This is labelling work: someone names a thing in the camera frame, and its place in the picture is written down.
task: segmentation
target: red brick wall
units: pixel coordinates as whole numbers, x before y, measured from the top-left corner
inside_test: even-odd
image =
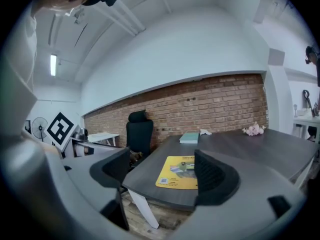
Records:
[[[242,129],[257,121],[268,124],[268,107],[260,74],[205,78],[148,91],[97,109],[84,117],[89,134],[120,134],[118,145],[126,146],[126,123],[130,113],[146,110],[154,122],[151,146],[169,135],[225,132]]]

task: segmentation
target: gray table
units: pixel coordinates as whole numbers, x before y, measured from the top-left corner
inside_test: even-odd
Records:
[[[258,136],[248,136],[241,130],[202,135],[198,144],[181,144],[180,137],[180,135],[170,136],[132,170],[123,182],[141,213],[154,228],[159,224],[145,198],[173,208],[193,210],[198,194],[197,190],[156,186],[156,180],[168,156],[191,156],[194,155],[195,149],[217,152],[268,166],[290,180],[307,168],[319,149],[313,142],[270,129],[266,129],[263,135]]]

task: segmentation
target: wooden floor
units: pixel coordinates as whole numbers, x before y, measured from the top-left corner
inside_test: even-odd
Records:
[[[308,179],[313,179],[317,175],[319,169],[319,162],[314,161],[305,182],[307,182]],[[302,185],[301,190],[306,193],[306,184]],[[155,229],[148,224],[145,218],[141,215],[128,191],[122,194],[123,208],[129,223],[130,232],[142,239],[165,239],[192,214],[191,212],[172,209],[153,200],[148,199],[147,201],[152,213],[159,223],[158,229]]]

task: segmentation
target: yellow book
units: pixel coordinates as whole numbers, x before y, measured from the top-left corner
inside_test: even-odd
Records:
[[[197,190],[195,156],[168,156],[155,185],[167,189]]]

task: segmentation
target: ceiling light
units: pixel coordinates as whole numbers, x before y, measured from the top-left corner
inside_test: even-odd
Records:
[[[57,55],[51,54],[50,56],[50,73],[51,76],[56,76],[56,63],[57,63]]]

